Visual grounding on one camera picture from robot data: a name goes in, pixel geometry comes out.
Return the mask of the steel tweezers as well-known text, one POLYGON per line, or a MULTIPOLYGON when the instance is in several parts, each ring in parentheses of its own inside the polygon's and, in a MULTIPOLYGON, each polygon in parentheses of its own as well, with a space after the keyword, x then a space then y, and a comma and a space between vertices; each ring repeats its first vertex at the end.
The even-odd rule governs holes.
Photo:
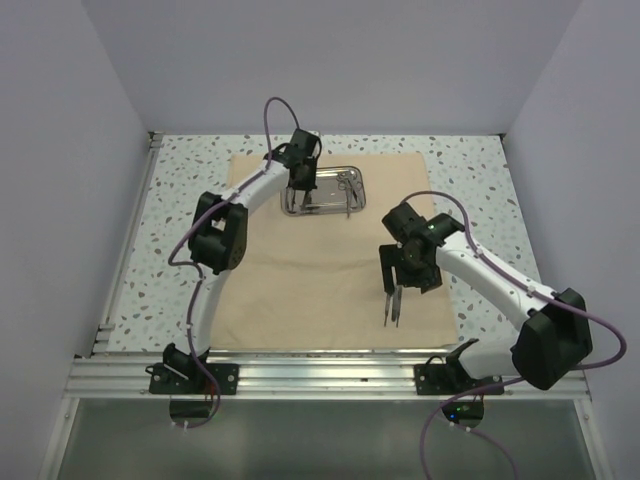
POLYGON ((312 208, 312 191, 305 191, 304 196, 300 205, 300 212, 305 214, 309 212, 312 208))

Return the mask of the steel scalpel handle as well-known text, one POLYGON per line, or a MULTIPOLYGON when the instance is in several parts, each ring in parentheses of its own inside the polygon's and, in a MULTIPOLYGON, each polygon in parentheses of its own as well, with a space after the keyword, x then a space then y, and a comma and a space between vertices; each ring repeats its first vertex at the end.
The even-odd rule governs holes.
POLYGON ((401 314, 403 288, 401 285, 396 287, 392 301, 391 319, 396 327, 399 327, 399 319, 401 314))
POLYGON ((386 327, 388 324, 388 321, 390 319, 390 311, 391 311, 391 302, 392 302, 392 298, 393 295, 386 293, 386 297, 385 297, 385 305, 384 305, 384 321, 383 321, 383 326, 386 327))

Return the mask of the beige cloth wrap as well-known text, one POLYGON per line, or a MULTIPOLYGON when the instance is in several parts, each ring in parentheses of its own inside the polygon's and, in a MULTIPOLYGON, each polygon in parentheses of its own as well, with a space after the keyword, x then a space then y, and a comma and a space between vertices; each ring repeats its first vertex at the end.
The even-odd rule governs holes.
POLYGON ((363 175, 365 208, 291 217, 271 197, 248 221, 247 250, 212 317, 211 345, 227 350, 435 348, 457 340, 449 288, 403 293, 399 324, 384 321, 381 223, 408 194, 429 188, 419 153, 326 155, 322 167, 363 175))

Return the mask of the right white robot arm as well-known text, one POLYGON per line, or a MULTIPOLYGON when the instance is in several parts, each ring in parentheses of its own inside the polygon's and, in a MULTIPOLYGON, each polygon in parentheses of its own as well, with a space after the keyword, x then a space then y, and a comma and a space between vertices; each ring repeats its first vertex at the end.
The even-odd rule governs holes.
POLYGON ((418 370, 442 393, 493 386, 503 376, 519 376, 548 390, 592 353, 584 298, 573 289, 556 292, 485 251, 467 228, 448 214, 430 220, 408 203, 382 219, 393 243, 379 248, 385 323, 398 324, 402 294, 438 289, 448 272, 472 287, 511 322, 512 339, 460 343, 438 362, 418 370))

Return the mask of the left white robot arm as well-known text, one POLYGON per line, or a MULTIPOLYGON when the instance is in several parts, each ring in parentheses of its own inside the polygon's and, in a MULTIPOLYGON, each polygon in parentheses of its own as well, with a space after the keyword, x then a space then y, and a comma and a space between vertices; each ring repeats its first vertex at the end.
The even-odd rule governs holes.
POLYGON ((173 381, 185 392, 197 392, 207 383, 203 362, 211 348, 214 315, 231 271, 247 250, 250 215, 287 187, 314 189, 321 152, 320 138, 297 128, 289 141, 271 147, 241 182, 222 194, 200 196, 192 226, 178 242, 188 248, 190 259, 177 262, 177 250, 169 257, 170 265, 194 267, 199 276, 184 333, 163 352, 163 362, 173 369, 173 381))

